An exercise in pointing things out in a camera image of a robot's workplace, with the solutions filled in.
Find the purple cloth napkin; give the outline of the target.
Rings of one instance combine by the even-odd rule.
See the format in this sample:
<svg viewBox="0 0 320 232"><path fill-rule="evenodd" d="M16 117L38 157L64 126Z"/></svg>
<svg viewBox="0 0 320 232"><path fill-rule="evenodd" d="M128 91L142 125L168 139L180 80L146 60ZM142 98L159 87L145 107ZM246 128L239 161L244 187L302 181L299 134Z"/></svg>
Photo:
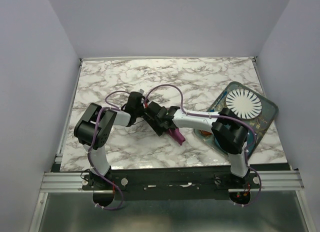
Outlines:
<svg viewBox="0 0 320 232"><path fill-rule="evenodd" d="M179 128L170 128L166 133L171 136L180 146L186 141L185 137L180 133Z"/></svg>

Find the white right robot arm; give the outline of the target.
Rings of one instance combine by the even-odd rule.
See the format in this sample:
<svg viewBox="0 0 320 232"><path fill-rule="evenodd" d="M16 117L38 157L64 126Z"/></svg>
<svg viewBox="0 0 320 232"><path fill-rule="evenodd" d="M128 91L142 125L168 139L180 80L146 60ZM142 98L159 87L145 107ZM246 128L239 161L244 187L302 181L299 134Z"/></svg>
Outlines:
<svg viewBox="0 0 320 232"><path fill-rule="evenodd" d="M190 128L212 133L220 148L230 161L230 183L241 188L248 182L248 162L245 145L248 129L229 109L218 112L194 112L183 110L179 106L166 108L158 104L149 104L144 109L144 118L152 129L161 136L171 136L179 145L186 141L180 128Z"/></svg>

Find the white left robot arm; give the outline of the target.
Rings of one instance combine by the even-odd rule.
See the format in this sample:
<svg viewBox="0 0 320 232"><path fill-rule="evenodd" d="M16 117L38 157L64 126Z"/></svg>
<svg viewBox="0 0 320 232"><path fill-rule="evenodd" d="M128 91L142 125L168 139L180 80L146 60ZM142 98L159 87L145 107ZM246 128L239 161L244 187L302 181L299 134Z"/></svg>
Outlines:
<svg viewBox="0 0 320 232"><path fill-rule="evenodd" d="M144 112L142 103L127 103L120 109L91 103L77 122L73 134L87 151L90 171L95 174L93 183L99 189L107 189L111 183L111 177L107 174L111 166L107 160L105 144L112 127L130 127L137 118L144 116Z"/></svg>

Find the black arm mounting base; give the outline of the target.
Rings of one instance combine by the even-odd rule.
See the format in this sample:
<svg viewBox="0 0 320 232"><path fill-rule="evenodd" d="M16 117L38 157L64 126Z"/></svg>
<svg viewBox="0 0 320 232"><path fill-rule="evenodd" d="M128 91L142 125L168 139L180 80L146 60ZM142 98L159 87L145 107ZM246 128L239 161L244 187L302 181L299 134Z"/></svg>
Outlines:
<svg viewBox="0 0 320 232"><path fill-rule="evenodd" d="M96 201L229 200L247 204L250 192L259 188L256 175L236 178L230 166L196 166L147 169L113 169L108 183L90 172L82 177L82 189Z"/></svg>

